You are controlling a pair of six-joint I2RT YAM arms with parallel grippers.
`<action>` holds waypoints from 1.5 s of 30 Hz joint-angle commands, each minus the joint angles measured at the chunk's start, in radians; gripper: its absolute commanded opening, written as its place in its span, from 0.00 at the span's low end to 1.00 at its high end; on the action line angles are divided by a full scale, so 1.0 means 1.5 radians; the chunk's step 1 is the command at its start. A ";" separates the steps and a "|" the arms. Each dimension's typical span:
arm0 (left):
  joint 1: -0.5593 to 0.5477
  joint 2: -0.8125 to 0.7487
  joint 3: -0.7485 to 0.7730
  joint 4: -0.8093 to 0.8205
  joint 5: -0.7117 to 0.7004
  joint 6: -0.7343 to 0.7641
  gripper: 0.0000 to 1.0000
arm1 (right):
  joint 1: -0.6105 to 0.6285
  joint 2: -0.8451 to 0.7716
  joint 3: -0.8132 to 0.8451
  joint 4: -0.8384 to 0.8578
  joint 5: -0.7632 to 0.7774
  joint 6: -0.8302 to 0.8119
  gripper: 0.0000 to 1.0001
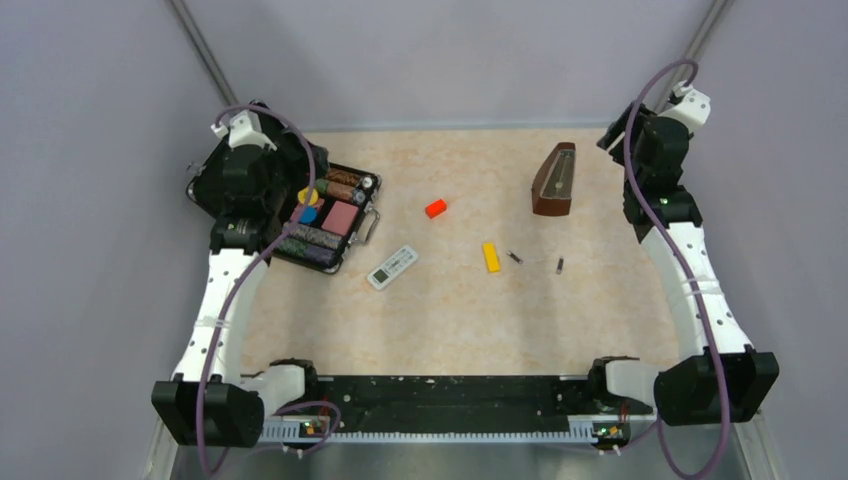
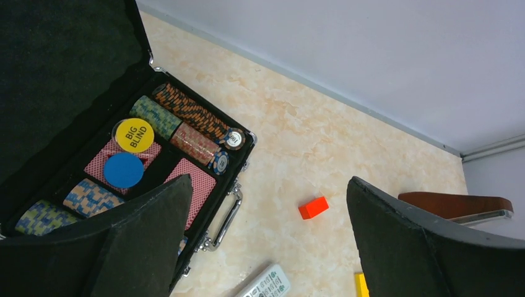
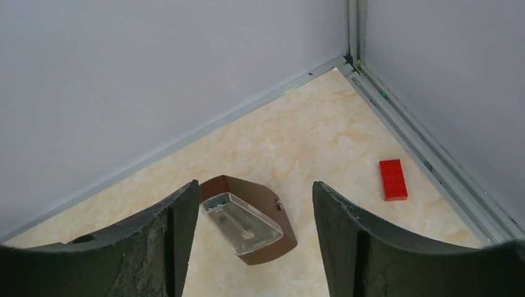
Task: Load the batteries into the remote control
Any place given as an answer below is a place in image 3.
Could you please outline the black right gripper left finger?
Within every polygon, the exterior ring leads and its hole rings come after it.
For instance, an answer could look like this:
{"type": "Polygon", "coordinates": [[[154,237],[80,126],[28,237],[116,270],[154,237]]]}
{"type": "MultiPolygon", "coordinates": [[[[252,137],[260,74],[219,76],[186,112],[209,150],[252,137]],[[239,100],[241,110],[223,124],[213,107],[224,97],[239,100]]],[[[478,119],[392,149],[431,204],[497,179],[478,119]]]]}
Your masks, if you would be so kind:
{"type": "Polygon", "coordinates": [[[191,181],[68,243],[1,247],[2,296],[181,296],[199,210],[191,181]]]}

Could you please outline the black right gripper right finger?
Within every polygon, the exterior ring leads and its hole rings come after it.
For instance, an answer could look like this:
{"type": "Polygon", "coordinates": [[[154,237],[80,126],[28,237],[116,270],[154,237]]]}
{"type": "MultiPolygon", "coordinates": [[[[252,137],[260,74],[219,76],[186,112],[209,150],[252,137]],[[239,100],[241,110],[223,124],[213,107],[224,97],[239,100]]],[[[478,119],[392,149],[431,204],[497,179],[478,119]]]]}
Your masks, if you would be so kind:
{"type": "Polygon", "coordinates": [[[315,223],[331,296],[523,296],[524,241],[473,249],[359,207],[321,181],[315,223]]]}

